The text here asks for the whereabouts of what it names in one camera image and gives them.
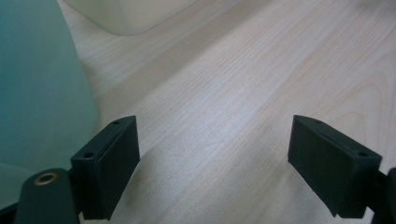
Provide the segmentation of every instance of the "teal object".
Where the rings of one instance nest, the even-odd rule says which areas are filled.
[[[0,1],[0,209],[90,139],[97,109],[55,0]]]

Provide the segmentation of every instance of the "wooden table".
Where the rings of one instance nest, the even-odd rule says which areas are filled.
[[[96,132],[137,115],[142,161],[110,223],[370,223],[333,218],[287,153],[299,114],[396,166],[395,1],[198,0],[132,36],[60,4]]]

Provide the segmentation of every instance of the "white container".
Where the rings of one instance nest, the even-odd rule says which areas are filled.
[[[70,168],[97,109],[56,0],[0,1],[0,209],[22,183]]]
[[[65,0],[79,13],[115,35],[146,31],[196,0]]]

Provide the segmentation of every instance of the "wood grain surface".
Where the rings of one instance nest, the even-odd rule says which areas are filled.
[[[370,223],[332,217],[287,153],[298,114],[396,166],[396,1],[198,0],[132,36],[60,5],[95,132],[137,116],[142,161],[109,223]]]

